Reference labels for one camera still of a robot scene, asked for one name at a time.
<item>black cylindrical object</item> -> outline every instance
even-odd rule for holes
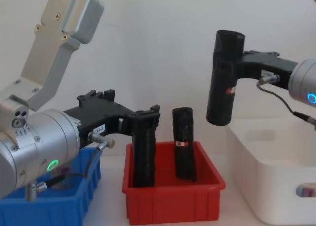
[[[138,129],[133,134],[134,187],[155,185],[156,128]]]
[[[213,55],[213,73],[209,92],[207,120],[225,126],[232,118],[232,108],[237,85],[237,65],[243,57],[245,35],[219,30]]]
[[[176,176],[181,179],[197,179],[193,149],[192,108],[177,108],[172,111]]]

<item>red plastic bin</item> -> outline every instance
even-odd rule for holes
[[[200,142],[194,142],[197,181],[176,178],[173,142],[157,142],[155,186],[133,187],[133,146],[127,145],[123,193],[131,225],[217,220],[225,182]]]

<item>blue plastic bin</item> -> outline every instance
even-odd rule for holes
[[[72,161],[72,172],[84,173],[95,148],[82,149]],[[67,190],[49,189],[29,203],[24,199],[25,189],[19,189],[0,201],[0,226],[82,226],[89,203],[101,178],[101,152],[94,159],[89,179],[75,177],[73,187]],[[38,179],[50,178],[50,174]]]

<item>label sticker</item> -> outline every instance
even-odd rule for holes
[[[176,146],[189,146],[189,142],[188,141],[175,141],[174,144]]]
[[[273,76],[274,73],[273,72],[269,72],[269,71],[266,71],[266,70],[261,70],[261,76],[262,77],[270,77],[270,76]]]
[[[100,133],[102,133],[102,132],[105,132],[105,124],[103,124],[102,126],[99,126],[99,127],[95,128],[95,129],[93,130],[93,132],[94,132],[95,134],[100,134]]]
[[[228,88],[228,89],[226,90],[226,94],[234,94],[234,93],[235,93],[235,90],[236,90],[236,87]]]
[[[71,121],[73,121],[74,125],[81,126],[81,121],[78,119],[75,119],[73,117],[70,117]]]

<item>white plastic bin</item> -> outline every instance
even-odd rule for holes
[[[316,131],[297,119],[236,119],[227,128],[230,171],[262,221],[316,224],[316,198],[296,189],[316,183]]]

